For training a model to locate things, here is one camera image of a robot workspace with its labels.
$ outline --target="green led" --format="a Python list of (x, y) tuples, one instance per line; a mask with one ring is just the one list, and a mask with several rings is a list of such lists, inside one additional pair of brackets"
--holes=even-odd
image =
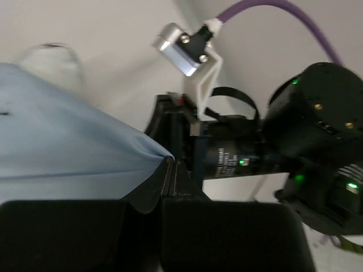
[(297, 176), (295, 176), (295, 181), (297, 183), (302, 183), (304, 181), (304, 179), (305, 179), (305, 176), (304, 175), (297, 175)]
[(348, 186), (352, 189), (358, 189), (358, 185), (354, 183), (348, 183)]

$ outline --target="purple cable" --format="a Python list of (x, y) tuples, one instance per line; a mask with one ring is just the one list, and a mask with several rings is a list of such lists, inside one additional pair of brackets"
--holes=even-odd
[(288, 13), (294, 15), (298, 18), (314, 35), (317, 41), (320, 43), (326, 54), (329, 56), (330, 60), (338, 65), (343, 65), (340, 57), (335, 52), (334, 48), (331, 46), (324, 33), (319, 29), (319, 27), (314, 23), (310, 17), (303, 12), (299, 7), (286, 0), (242, 0), (234, 4), (224, 12), (217, 16), (222, 23), (226, 23), (234, 15), (246, 10), (250, 7), (256, 6), (274, 6), (287, 11)]

